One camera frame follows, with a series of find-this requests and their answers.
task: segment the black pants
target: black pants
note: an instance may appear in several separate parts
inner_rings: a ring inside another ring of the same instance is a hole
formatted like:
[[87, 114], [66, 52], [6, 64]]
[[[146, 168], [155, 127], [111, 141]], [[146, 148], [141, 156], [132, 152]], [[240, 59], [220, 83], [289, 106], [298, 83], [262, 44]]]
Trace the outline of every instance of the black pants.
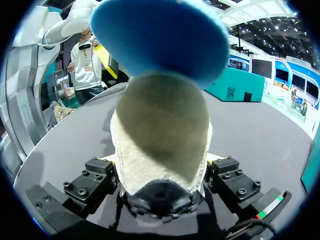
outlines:
[[83, 90], [74, 91], [76, 99], [78, 100], [80, 105], [85, 104], [87, 101], [102, 93], [104, 88], [100, 86], [94, 86]]

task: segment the white shirt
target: white shirt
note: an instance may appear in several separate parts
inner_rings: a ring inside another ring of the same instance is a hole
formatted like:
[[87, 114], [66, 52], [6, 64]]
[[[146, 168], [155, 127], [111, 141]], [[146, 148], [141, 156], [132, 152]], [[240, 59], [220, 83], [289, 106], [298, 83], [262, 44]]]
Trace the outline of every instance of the white shirt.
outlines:
[[[71, 62], [75, 62], [74, 90], [89, 89], [101, 85], [102, 63], [95, 50], [92, 49], [94, 36], [78, 42], [71, 50]], [[90, 48], [79, 50], [80, 46], [91, 44]]]

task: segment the qr code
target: qr code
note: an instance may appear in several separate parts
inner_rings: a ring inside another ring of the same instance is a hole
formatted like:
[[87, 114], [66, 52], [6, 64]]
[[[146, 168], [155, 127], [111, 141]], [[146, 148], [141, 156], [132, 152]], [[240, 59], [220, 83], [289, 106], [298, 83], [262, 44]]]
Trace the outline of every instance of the qr code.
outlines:
[[228, 92], [226, 94], [227, 99], [233, 99], [235, 97], [235, 87], [228, 87]]

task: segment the white fuzzy object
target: white fuzzy object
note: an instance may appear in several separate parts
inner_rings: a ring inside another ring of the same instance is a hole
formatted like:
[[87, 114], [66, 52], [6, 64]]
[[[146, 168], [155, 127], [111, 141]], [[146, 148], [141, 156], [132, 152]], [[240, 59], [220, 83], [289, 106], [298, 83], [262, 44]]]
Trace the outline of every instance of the white fuzzy object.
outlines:
[[110, 124], [120, 182], [133, 195], [153, 180], [199, 189], [212, 126], [201, 90], [189, 79], [158, 73], [135, 77]]

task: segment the gray table surface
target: gray table surface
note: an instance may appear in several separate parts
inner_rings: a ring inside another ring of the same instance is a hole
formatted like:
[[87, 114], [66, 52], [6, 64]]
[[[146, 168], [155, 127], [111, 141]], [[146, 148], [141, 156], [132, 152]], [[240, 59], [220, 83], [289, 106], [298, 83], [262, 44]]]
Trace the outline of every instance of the gray table surface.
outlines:
[[[14, 184], [17, 193], [46, 182], [63, 192], [63, 182], [78, 177], [89, 159], [114, 154], [110, 120], [124, 87], [124, 83], [113, 86], [54, 127], [23, 164]], [[213, 127], [209, 152], [237, 159], [245, 174], [262, 181], [263, 193], [272, 187], [292, 192], [292, 199], [273, 221], [276, 229], [281, 229], [305, 197], [300, 177], [312, 140], [293, 121], [263, 102], [221, 102], [207, 92], [203, 96]], [[216, 221], [222, 229], [233, 226], [237, 216], [216, 194], [213, 202], [216, 216], [203, 202], [197, 212], [169, 223], [148, 216], [134, 218], [124, 207], [117, 230], [172, 236], [210, 233]], [[115, 215], [116, 194], [107, 196], [87, 220], [109, 227]]]

